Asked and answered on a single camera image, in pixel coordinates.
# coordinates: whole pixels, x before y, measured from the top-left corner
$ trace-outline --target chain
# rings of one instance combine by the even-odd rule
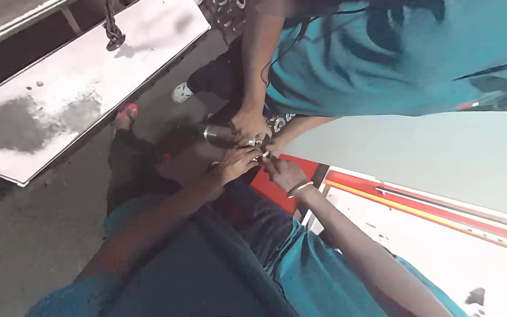
[[[121,47],[124,43],[124,39],[126,38],[126,36],[114,23],[113,10],[111,9],[111,6],[111,0],[105,0],[105,24],[103,24],[103,27],[105,28],[105,33],[109,38],[109,43],[107,44],[108,51],[114,51]]]

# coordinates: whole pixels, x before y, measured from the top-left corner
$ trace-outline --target bracelet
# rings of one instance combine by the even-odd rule
[[[306,182],[303,182],[303,183],[300,183],[300,184],[294,186],[290,191],[287,192],[287,198],[295,197],[295,192],[300,191],[304,187],[306,187],[308,185],[312,185],[312,184],[314,184],[313,181],[306,181]]]

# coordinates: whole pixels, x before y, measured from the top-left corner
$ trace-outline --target oil stain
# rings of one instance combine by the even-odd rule
[[[72,131],[82,133],[91,126],[101,114],[101,104],[94,94],[83,95],[67,105],[60,114],[61,121]]]
[[[52,137],[57,127],[42,126],[29,111],[36,107],[32,97],[19,97],[0,105],[0,148],[34,153]]]
[[[95,94],[82,95],[58,115],[48,116],[31,96],[0,105],[0,149],[35,153],[57,133],[82,133],[100,117]]]

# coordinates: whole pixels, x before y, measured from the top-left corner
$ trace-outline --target hand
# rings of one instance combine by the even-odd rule
[[[287,144],[288,141],[286,141],[284,138],[276,136],[275,138],[273,138],[273,140],[271,140],[271,144],[265,146],[265,150],[269,151],[269,153],[271,153],[272,156],[279,157],[279,155],[283,153],[283,150],[285,149]]]
[[[269,179],[286,192],[300,183],[308,181],[299,165],[291,161],[280,160],[272,156],[271,158],[264,157],[262,164],[269,174]]]
[[[254,166],[259,165],[257,161],[252,161],[252,159],[262,155],[261,150],[252,146],[230,148],[226,151],[224,159],[213,171],[213,174],[222,185],[225,185]]]
[[[262,114],[263,106],[261,109],[259,108],[246,105],[232,118],[231,123],[236,132],[234,135],[236,144],[246,145],[253,138],[263,140],[265,134],[269,132],[267,121]]]

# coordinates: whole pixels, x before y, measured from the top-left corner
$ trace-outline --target wall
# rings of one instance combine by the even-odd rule
[[[507,112],[345,117],[285,153],[507,213]]]

